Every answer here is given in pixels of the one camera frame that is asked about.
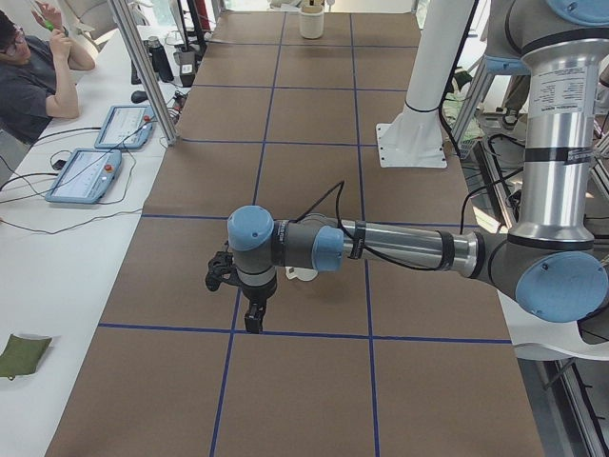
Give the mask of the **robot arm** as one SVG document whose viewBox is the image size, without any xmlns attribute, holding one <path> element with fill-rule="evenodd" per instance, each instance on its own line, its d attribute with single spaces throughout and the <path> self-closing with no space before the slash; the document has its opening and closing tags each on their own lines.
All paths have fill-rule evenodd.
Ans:
<svg viewBox="0 0 609 457">
<path fill-rule="evenodd" d="M 314 209 L 276 220 L 245 206 L 228 218 L 222 279 L 248 299 L 245 327 L 263 329 L 280 267 L 335 271 L 344 259 L 376 258 L 418 271 L 453 270 L 484 282 L 551 323 L 608 305 L 608 268 L 585 225 L 594 157 L 596 79 L 608 53 L 604 1 L 496 1 L 485 58 L 530 77 L 519 217 L 495 233 L 392 228 Z"/>
</svg>

